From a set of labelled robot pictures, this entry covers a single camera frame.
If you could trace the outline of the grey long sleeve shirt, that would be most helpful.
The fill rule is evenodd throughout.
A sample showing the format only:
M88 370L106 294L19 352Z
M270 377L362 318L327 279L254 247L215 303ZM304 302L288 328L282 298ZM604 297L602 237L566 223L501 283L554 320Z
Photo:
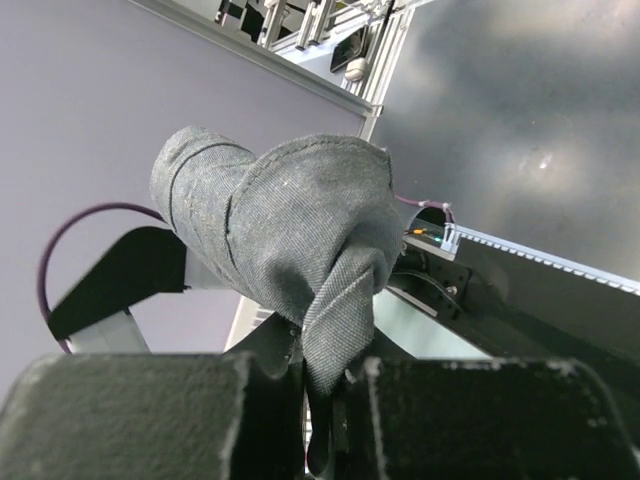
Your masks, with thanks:
M314 134L256 156L187 127L162 147L150 192L223 283L299 326L312 418L307 461L323 474L332 395L373 340L373 298L401 251L388 152Z

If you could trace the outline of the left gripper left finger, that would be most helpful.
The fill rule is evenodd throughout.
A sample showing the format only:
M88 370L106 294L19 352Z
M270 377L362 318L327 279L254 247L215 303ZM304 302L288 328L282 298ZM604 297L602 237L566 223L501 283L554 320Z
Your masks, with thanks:
M300 479L299 369L248 353L58 355L1 410L5 479Z

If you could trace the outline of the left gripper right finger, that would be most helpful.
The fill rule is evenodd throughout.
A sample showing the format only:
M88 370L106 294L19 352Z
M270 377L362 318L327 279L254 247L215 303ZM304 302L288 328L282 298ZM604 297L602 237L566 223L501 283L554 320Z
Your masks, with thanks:
M370 358L345 396L348 479L635 479L605 384L568 360Z

